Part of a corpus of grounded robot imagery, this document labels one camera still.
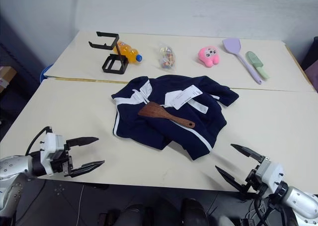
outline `white wall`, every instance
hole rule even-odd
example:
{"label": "white wall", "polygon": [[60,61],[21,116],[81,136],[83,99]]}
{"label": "white wall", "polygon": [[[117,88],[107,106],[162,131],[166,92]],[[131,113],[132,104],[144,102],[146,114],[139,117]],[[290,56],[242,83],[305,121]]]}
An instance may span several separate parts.
{"label": "white wall", "polygon": [[45,65],[80,29],[279,39],[299,61],[318,35],[318,0],[0,0],[0,9]]}

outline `wooden spatula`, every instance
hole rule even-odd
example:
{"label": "wooden spatula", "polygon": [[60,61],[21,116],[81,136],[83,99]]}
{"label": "wooden spatula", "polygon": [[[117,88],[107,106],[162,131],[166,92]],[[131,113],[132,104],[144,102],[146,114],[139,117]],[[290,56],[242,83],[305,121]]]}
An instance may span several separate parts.
{"label": "wooden spatula", "polygon": [[195,127],[194,122],[169,114],[163,107],[155,102],[147,103],[141,110],[139,110],[138,115],[152,118],[166,118],[188,128]]}

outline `navy jacket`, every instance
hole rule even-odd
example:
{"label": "navy jacket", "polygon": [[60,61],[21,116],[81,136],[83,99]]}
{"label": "navy jacket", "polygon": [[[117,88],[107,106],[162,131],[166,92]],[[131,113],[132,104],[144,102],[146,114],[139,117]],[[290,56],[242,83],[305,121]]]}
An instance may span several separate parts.
{"label": "navy jacket", "polygon": [[[177,96],[191,85],[203,93],[179,110],[169,105],[168,96]],[[195,160],[210,152],[219,131],[227,123],[217,101],[229,106],[238,97],[230,88],[219,85],[207,76],[138,77],[112,95],[117,108],[113,134],[160,150],[175,141]],[[139,110],[149,101],[162,105],[174,116],[193,121],[195,127],[191,129],[168,119],[139,116]]]}

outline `orange bottle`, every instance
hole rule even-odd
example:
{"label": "orange bottle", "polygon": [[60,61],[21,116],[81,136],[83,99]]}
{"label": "orange bottle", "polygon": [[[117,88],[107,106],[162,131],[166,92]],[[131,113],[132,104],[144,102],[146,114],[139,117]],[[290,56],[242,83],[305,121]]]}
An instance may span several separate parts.
{"label": "orange bottle", "polygon": [[[120,54],[126,56],[129,63],[140,62],[143,59],[136,49],[132,49],[131,46],[127,45],[126,43],[118,41],[117,44]],[[113,51],[118,54],[116,47],[114,47]]]}

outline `blue bottle cap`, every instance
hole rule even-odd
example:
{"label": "blue bottle cap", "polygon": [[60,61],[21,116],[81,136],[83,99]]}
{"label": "blue bottle cap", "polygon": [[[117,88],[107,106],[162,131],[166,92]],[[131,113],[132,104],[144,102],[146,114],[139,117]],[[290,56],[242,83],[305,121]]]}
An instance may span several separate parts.
{"label": "blue bottle cap", "polygon": [[136,61],[140,62],[142,59],[143,59],[143,57],[141,55],[136,56]]}

